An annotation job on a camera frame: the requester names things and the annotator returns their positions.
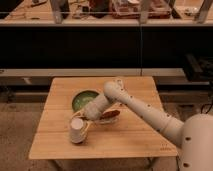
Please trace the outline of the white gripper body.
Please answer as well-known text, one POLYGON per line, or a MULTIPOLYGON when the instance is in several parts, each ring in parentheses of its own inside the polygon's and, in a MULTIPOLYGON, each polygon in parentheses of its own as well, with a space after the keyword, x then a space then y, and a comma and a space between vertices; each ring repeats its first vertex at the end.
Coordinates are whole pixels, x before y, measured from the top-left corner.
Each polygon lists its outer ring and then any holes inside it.
POLYGON ((110 101, 104 94, 99 94, 95 99, 84 106, 84 116, 92 121, 98 120, 109 107, 110 101))

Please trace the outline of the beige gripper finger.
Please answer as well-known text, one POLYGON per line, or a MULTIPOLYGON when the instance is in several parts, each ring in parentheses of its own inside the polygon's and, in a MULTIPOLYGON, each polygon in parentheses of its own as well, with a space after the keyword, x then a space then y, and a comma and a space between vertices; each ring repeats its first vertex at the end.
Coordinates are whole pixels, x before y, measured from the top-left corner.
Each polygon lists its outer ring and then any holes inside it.
POLYGON ((85 123, 86 123, 86 126, 85 126, 85 128, 84 128, 84 130, 83 130, 84 139, 87 138, 89 129, 90 129, 92 126, 94 126, 94 125, 96 124, 96 122, 95 122, 95 121, 89 121, 89 120, 87 120, 87 121, 85 121, 85 123))
POLYGON ((70 120, 72 120, 72 119, 74 119, 74 118, 81 118, 81 119, 84 119, 84 118, 85 118, 85 117, 84 117, 84 112, 83 112, 82 110, 79 110, 79 111, 75 112, 75 113, 71 116, 70 120))

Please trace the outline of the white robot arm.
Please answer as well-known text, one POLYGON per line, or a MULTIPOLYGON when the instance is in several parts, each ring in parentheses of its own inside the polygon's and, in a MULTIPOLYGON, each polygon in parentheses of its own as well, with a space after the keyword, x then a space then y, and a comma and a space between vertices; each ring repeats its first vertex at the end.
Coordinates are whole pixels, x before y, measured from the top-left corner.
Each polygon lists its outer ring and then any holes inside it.
POLYGON ((108 81, 103 92, 69 121, 72 143, 85 140, 91 122, 114 103, 122 103, 181 150, 180 171, 213 171, 213 116, 196 114, 185 122, 130 95, 121 81, 108 81))

